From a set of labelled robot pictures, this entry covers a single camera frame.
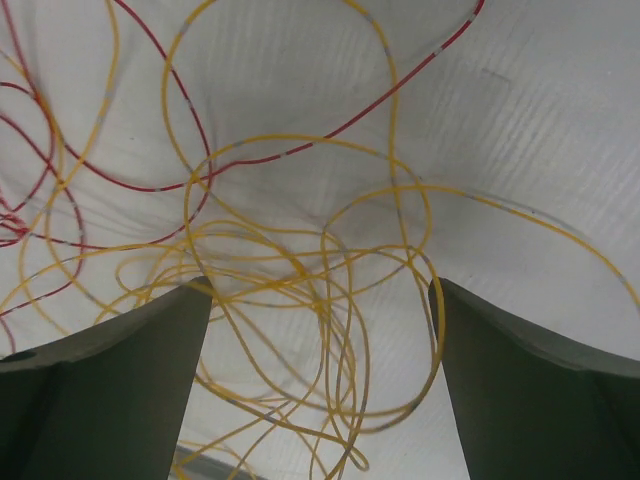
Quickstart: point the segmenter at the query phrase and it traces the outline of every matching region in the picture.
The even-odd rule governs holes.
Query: dark green panel
[[[444,372],[472,480],[640,479],[640,362],[441,281]],[[433,285],[429,297],[435,312]]]
[[[210,310],[179,287],[0,362],[2,478],[165,480]]]

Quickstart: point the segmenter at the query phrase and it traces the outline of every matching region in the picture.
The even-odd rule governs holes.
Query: tangled cable
[[[44,163],[43,172],[32,191],[18,206],[11,207],[0,191],[0,207],[2,207],[2,216],[0,217],[0,227],[2,227],[0,229],[0,247],[7,248],[16,246],[19,248],[19,284],[0,303],[0,322],[9,339],[11,353],[15,353],[17,347],[12,332],[5,321],[5,317],[26,306],[32,306],[39,315],[53,325],[60,334],[68,335],[71,333],[59,325],[39,304],[40,300],[56,295],[70,286],[82,292],[101,309],[101,313],[95,319],[95,323],[98,323],[106,320],[108,316],[121,313],[118,307],[125,300],[133,299],[134,307],[137,307],[157,297],[166,288],[177,284],[184,284],[185,282],[188,283],[188,279],[195,276],[206,275],[211,281],[212,288],[205,288],[192,283],[188,284],[193,288],[202,289],[211,295],[214,305],[211,324],[213,325],[216,322],[226,322],[228,324],[235,338],[238,340],[242,352],[268,390],[267,394],[257,397],[232,391],[223,386],[222,382],[218,381],[215,376],[211,374],[211,365],[207,365],[203,357],[201,357],[195,378],[196,382],[215,397],[224,400],[235,408],[243,410],[253,416],[254,419],[242,427],[213,439],[207,444],[184,442],[185,445],[194,448],[195,451],[192,455],[180,460],[176,459],[174,462],[173,470],[179,478],[187,478],[184,472],[185,464],[192,461],[198,455],[205,454],[209,450],[224,452],[237,460],[236,467],[229,478],[234,478],[240,469],[246,469],[252,478],[256,478],[248,464],[248,457],[255,448],[277,428],[295,433],[309,450],[311,457],[309,463],[309,478],[313,478],[314,472],[317,472],[317,470],[322,473],[323,478],[340,478],[348,462],[351,462],[357,469],[362,471],[366,471],[369,468],[369,463],[365,455],[355,445],[358,436],[380,432],[399,424],[409,417],[428,394],[435,380],[442,357],[442,348],[446,338],[444,309],[438,308],[438,316],[432,320],[430,318],[430,309],[426,294],[429,284],[432,281],[436,291],[437,302],[440,306],[443,305],[443,294],[436,270],[429,257],[424,253],[433,229],[432,212],[429,203],[429,194],[432,192],[457,195],[500,209],[571,240],[596,256],[607,266],[627,290],[640,313],[640,298],[630,282],[627,281],[622,273],[603,254],[591,246],[579,234],[558,226],[558,222],[556,221],[543,220],[540,218],[540,215],[525,212],[522,208],[514,206],[513,204],[509,205],[504,201],[451,187],[425,184],[395,155],[396,117],[399,108],[398,90],[417,75],[417,73],[436,56],[440,55],[462,36],[481,12],[484,7],[484,0],[477,0],[472,13],[456,32],[402,78],[398,77],[395,61],[391,54],[391,47],[378,22],[370,12],[357,2],[353,0],[343,0],[343,3],[347,7],[359,13],[363,20],[370,24],[377,35],[380,48],[385,53],[387,59],[390,74],[389,90],[351,120],[324,136],[299,134],[261,135],[236,141],[215,151],[211,151],[211,146],[207,142],[202,122],[197,114],[197,105],[191,102],[186,87],[180,80],[178,71],[173,65],[179,46],[188,34],[190,26],[197,21],[203,12],[215,3],[215,1],[216,0],[206,0],[202,2],[186,18],[171,46],[165,52],[149,27],[123,0],[104,0],[113,31],[113,53],[110,70],[106,80],[102,105],[100,106],[89,139],[82,150],[76,151],[65,140],[65,136],[56,121],[49,102],[30,74],[27,62],[22,53],[7,0],[0,0],[13,41],[16,58],[12,58],[7,52],[2,52],[2,56],[4,60],[9,62],[16,72],[22,76],[28,87],[10,82],[2,82],[0,86],[2,88],[13,89],[31,97],[40,107],[50,131],[49,149],[44,152],[14,120],[0,113],[0,119],[18,133]],[[89,160],[95,146],[96,138],[104,124],[109,106],[115,96],[115,72],[118,67],[120,55],[120,35],[115,14],[116,6],[135,20],[164,60],[161,96],[162,114],[164,126],[173,149],[188,172],[188,180],[184,183],[154,188],[131,185],[110,176],[93,165]],[[174,134],[171,110],[168,105],[168,87],[170,81],[175,82],[184,101],[188,105],[194,125],[198,129],[206,152],[206,158],[201,160],[195,168],[191,167],[189,159],[186,157],[182,146]],[[386,152],[380,152],[337,138],[339,134],[354,125],[386,100],[389,100],[391,103],[389,138]],[[224,165],[218,165],[219,158],[222,155],[243,145],[282,140],[300,142],[300,145],[277,155],[260,159],[237,160]],[[280,158],[294,155],[318,144],[361,152],[379,161],[386,162],[389,169],[389,186],[362,195],[345,205],[335,212],[319,231],[302,228],[285,229],[264,225],[240,213],[215,194],[213,180],[231,168],[277,161]],[[74,164],[70,173],[64,175],[65,161],[68,160],[69,156],[73,159]],[[132,191],[159,193],[184,188],[182,226],[161,238],[149,242],[114,246],[92,245],[87,243],[87,232],[81,215],[81,206],[75,201],[70,191],[73,178],[82,169],[87,169],[105,181]],[[35,215],[35,219],[28,224],[20,216],[21,209],[33,199],[36,192],[42,190],[44,179],[49,175],[55,181],[55,188],[49,195],[45,206]],[[409,181],[401,181],[401,178],[408,178]],[[190,200],[194,191],[200,200],[197,203],[197,207],[192,209],[190,207],[192,204]],[[405,198],[405,195],[408,193],[417,194],[420,197],[421,208],[425,215],[424,230],[421,233],[419,241],[414,243],[409,240],[407,222],[403,213],[403,198]],[[73,207],[78,226],[78,239],[76,241],[55,238],[51,234],[53,206],[61,195],[64,195]],[[354,248],[346,245],[343,240],[332,233],[334,231],[332,227],[335,226],[336,222],[344,218],[345,214],[351,209],[373,199],[386,196],[393,198],[397,210],[401,243],[379,245],[374,248]],[[196,225],[194,219],[202,211],[202,208],[207,202],[212,202],[221,207],[226,216]],[[277,236],[280,241],[273,240],[271,237],[274,236]],[[305,251],[292,250],[285,246],[292,243],[284,241],[284,239],[288,238],[313,239],[317,242],[318,246],[316,249]],[[25,259],[27,258],[28,245],[32,239],[45,242],[53,259],[53,263],[41,269],[36,274],[27,275],[24,265]],[[237,242],[244,242],[260,247],[260,250],[267,249],[273,253],[271,255],[241,256],[227,252],[212,252],[206,248],[205,241],[215,241],[218,239],[233,239]],[[77,248],[78,254],[62,258],[57,250],[61,245]],[[115,268],[115,278],[123,293],[116,299],[100,298],[96,292],[90,291],[80,280],[84,262],[94,257],[102,257],[110,253],[124,251],[140,251],[140,254],[127,258],[120,262]],[[373,279],[368,285],[354,285],[354,272],[358,264],[372,256],[393,261],[396,264],[396,268],[382,275],[380,278]],[[145,281],[142,286],[127,285],[122,273],[123,270],[127,266],[141,260],[152,260],[152,266]],[[310,266],[309,261],[312,260],[314,260],[314,262]],[[262,265],[269,264],[269,262],[285,262],[288,265],[290,273],[287,275],[276,275],[265,272],[264,269],[259,268]],[[66,283],[54,291],[44,295],[34,296],[30,288],[31,282],[36,277],[53,271],[62,272],[66,277]],[[394,408],[371,411],[367,408],[371,378],[371,351],[365,318],[356,299],[364,292],[370,291],[376,286],[389,281],[401,271],[410,272],[417,287],[425,318],[425,340],[428,341],[431,351],[431,366],[422,388],[412,400]],[[244,285],[244,287],[236,289],[231,293],[223,293],[223,289],[220,288],[219,285],[225,278],[231,278],[239,284]],[[27,296],[27,301],[18,305],[12,305],[14,298],[21,292]],[[269,301],[265,300],[266,297],[260,296],[264,294],[268,294]],[[274,298],[278,298],[278,302],[275,302],[273,300]],[[254,320],[246,314],[246,309],[249,307],[282,310],[306,309],[317,318],[320,354],[317,358],[313,378],[305,377],[305,375],[291,364],[291,361],[286,358],[274,345],[273,341],[261,330],[259,320]],[[438,323],[438,329],[442,332],[437,339],[433,331],[433,322]],[[252,337],[259,339],[264,347],[277,358],[283,371],[290,376],[291,383],[300,387],[299,390],[293,388],[287,389],[268,375],[264,366],[255,358],[255,352],[252,352],[252,348],[249,346],[245,334],[242,332],[245,328],[248,328]],[[361,339],[363,347],[364,359],[362,362],[358,361],[356,348],[354,346],[354,338],[356,335]],[[324,421],[319,429],[308,428],[292,420],[294,413],[303,409],[315,410],[324,414]],[[240,455],[227,446],[226,442],[231,437],[261,422],[268,424],[268,429],[244,454]],[[320,445],[323,441],[331,442],[339,446],[342,451],[340,458],[333,462],[331,466],[326,465],[326,461],[322,458],[320,452]]]

